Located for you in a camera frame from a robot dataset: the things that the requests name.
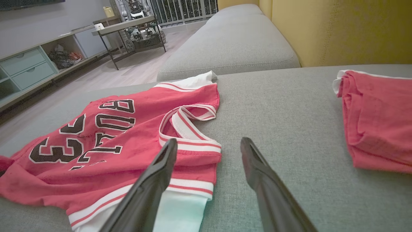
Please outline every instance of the sofa cushion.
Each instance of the sofa cushion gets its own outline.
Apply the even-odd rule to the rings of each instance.
[[[410,77],[412,65],[282,69],[218,76],[217,118],[195,122],[222,144],[213,201],[201,232],[262,231],[256,195],[245,180],[240,139],[253,139],[320,232],[410,231],[412,175],[356,169],[347,151],[342,102],[332,81],[342,69]],[[98,90],[70,98],[37,117],[0,147],[11,156],[27,142],[77,116],[90,102],[154,86]],[[63,210],[0,198],[4,231],[70,231]]]
[[[245,17],[245,15],[250,14],[263,14],[258,6],[255,4],[241,4],[236,6],[231,6],[219,10],[213,17],[211,17],[206,23],[210,24],[212,22],[220,21],[221,18],[238,18]]]
[[[300,67],[288,42],[262,14],[224,18],[201,27],[161,67],[158,81]]]

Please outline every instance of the jersey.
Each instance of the jersey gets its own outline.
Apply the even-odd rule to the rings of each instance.
[[[144,92],[91,102],[56,131],[34,139],[0,167],[0,195],[66,210],[73,230],[117,205],[161,147],[176,138],[167,190],[212,199],[221,145],[191,120],[216,117],[216,75],[210,71]]]

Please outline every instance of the shelf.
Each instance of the shelf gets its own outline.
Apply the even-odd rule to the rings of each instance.
[[[126,28],[129,28],[129,27],[137,26],[137,25],[140,25],[140,24],[145,24],[145,23],[148,23],[148,22],[154,21],[154,20],[155,20],[155,17],[153,15],[148,16],[148,17],[144,17],[144,18],[133,19],[133,20],[129,20],[129,21],[126,21],[126,22],[122,22],[122,23],[107,26],[104,29],[99,30],[99,32],[102,36],[105,36],[107,34],[115,32],[115,31],[120,31],[122,29],[126,29]]]
[[[46,42],[43,42],[43,43],[38,43],[38,44],[33,45],[33,46],[31,46],[31,47],[28,47],[28,48],[25,48],[25,49],[23,49],[23,50],[14,52],[14,53],[12,53],[12,54],[8,54],[8,55],[5,55],[5,56],[2,56],[2,57],[0,57],[0,60],[4,60],[4,59],[8,59],[8,58],[14,57],[14,56],[16,56],[16,55],[19,54],[19,53],[23,53],[23,52],[32,50],[32,49],[35,48],[35,47],[43,46],[43,45],[45,45],[45,44],[52,43],[53,41],[56,41],[56,40],[59,40],[59,39],[63,39],[63,38],[65,38],[65,37],[73,36],[73,35],[74,35],[74,33],[72,33],[72,32],[66,33],[66,34],[63,34],[63,35],[60,35],[60,36],[58,36],[58,37],[55,38],[55,39],[52,39],[52,40],[49,40],[49,41],[46,41]]]
[[[74,30],[72,30],[71,33],[75,35],[77,33],[87,31],[87,30],[90,30],[90,29],[94,29],[94,25],[88,25],[88,26],[84,26],[84,27],[81,27],[81,28],[74,29]]]
[[[19,88],[9,78],[0,83],[0,100],[7,99],[8,97],[18,93]]]
[[[10,79],[10,77],[2,78],[2,79],[0,79],[0,83],[2,83],[3,81],[7,81],[9,79]]]
[[[85,54],[82,51],[82,49],[77,44],[74,36],[67,36],[67,37],[60,38],[58,40],[43,44],[42,48],[46,52],[46,54],[49,55],[52,51],[54,51],[54,48],[58,44],[61,45],[65,51],[75,52],[75,53],[80,54],[82,56],[82,60],[84,60],[86,58]]]
[[[113,21],[114,24],[118,24],[118,23],[119,23],[119,19],[120,19],[120,16],[112,16],[112,17],[109,17],[109,18],[105,18],[105,19],[100,19],[100,20],[94,21],[93,24],[103,24],[103,26],[108,26],[108,25],[107,25],[107,22],[109,22],[110,24],[112,24],[111,21]]]
[[[47,78],[37,82],[36,84],[22,90],[22,91],[20,91],[17,88],[17,86],[12,82],[11,79],[7,79],[7,80],[3,81],[2,83],[0,83],[0,111],[6,109],[7,107],[11,106],[12,104],[18,102],[19,100],[21,100],[22,98],[24,98],[28,94],[37,91],[41,87],[48,84],[51,80],[58,79],[58,78],[60,78],[64,75],[70,73],[71,71],[74,71],[79,66],[85,65],[85,64],[93,61],[95,58],[104,55],[105,53],[107,53],[107,51],[100,52],[99,54],[96,54],[96,55],[94,55],[90,58],[84,59],[81,62],[71,66],[70,68],[64,69],[61,72],[59,72],[58,74],[47,77]],[[9,88],[8,90],[6,90],[6,92],[8,91],[8,93],[3,92],[2,85]]]
[[[3,69],[0,69],[0,82],[5,81],[6,79],[8,79],[9,77],[6,75],[5,72],[3,72]]]

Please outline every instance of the cabinet drawer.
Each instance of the cabinet drawer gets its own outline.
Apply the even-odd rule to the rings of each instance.
[[[14,82],[23,90],[30,85],[43,80],[44,78],[53,75],[54,71],[50,67],[50,65],[45,62],[39,66],[36,66],[32,69],[25,71],[22,74],[19,74],[12,79]]]
[[[24,69],[30,68],[38,63],[45,61],[38,49],[33,49],[0,62],[2,68],[12,76]]]

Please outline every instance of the white striped trim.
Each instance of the white striped trim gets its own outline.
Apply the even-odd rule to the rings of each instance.
[[[185,139],[191,139],[191,140],[212,140],[211,138],[205,136],[200,132],[194,125],[193,123],[189,120],[187,117],[187,114],[192,116],[192,118],[199,120],[199,118],[194,117],[193,114],[190,114],[186,109],[185,113],[183,112],[184,108],[178,109],[178,111],[172,116],[172,124],[173,127],[176,129],[178,134],[182,136]]]
[[[78,227],[89,222],[93,219],[94,216],[103,212],[104,210],[112,206],[118,205],[132,186],[133,185],[127,185],[121,187],[100,198],[91,206],[70,214],[69,221],[72,225],[72,230],[76,230]],[[169,187],[167,187],[166,190],[189,194],[197,194],[200,196],[207,197],[210,201],[212,200],[213,183],[200,180],[184,180],[171,178]]]
[[[72,229],[75,230],[79,226],[89,222],[95,215],[102,212],[103,210],[113,205],[117,205],[123,199],[124,196],[112,202],[110,201],[121,195],[125,195],[130,190],[131,187],[132,185],[127,185],[122,188],[119,188],[105,195],[104,197],[100,198],[98,201],[96,201],[91,206],[70,214],[69,221],[70,221],[70,224],[72,225]]]
[[[189,77],[175,82],[162,82],[155,85],[154,88],[161,87],[179,92],[192,92],[206,85],[216,85],[212,82],[212,80],[216,78],[216,74],[213,71],[209,71],[207,73],[199,74],[197,76]]]
[[[202,108],[202,109],[207,110],[208,112],[199,117],[195,117],[193,114],[191,114],[186,109],[190,107]],[[181,107],[176,107],[172,109],[171,111],[165,114],[165,116],[162,119],[162,122],[160,123],[160,126],[159,126],[160,145],[163,146],[167,140],[171,138],[175,138],[178,142],[178,150],[196,151],[196,152],[206,151],[206,152],[220,153],[222,150],[222,145],[220,145],[215,140],[201,133],[189,120],[189,117],[192,119],[198,119],[202,121],[213,119],[216,117],[215,112],[213,112],[213,110],[215,110],[213,106],[204,105],[204,104],[187,105],[187,106],[181,106]],[[181,113],[184,121],[178,115],[177,113],[178,111],[179,113]],[[172,137],[172,136],[163,134],[164,127],[168,123],[170,118],[172,118],[173,128],[175,128],[176,132],[183,138],[177,138],[177,137]]]
[[[201,180],[171,179],[169,187],[167,187],[166,190],[201,195],[206,197],[208,201],[211,201],[213,183]]]
[[[356,72],[356,73],[367,74],[367,75],[370,75],[370,76],[381,77],[381,78],[412,80],[411,78],[376,75],[376,74],[370,74],[370,73],[367,73],[367,72],[350,70],[350,69],[340,70],[340,71],[337,73],[337,78],[336,78],[336,79],[333,81],[333,83],[332,83],[332,89],[333,89],[333,91],[335,92],[335,94],[338,94],[338,93],[339,93],[339,86],[340,86],[340,83],[341,83],[341,81],[342,81],[342,77],[343,77],[343,75],[346,74],[347,71],[353,71],[353,72]]]

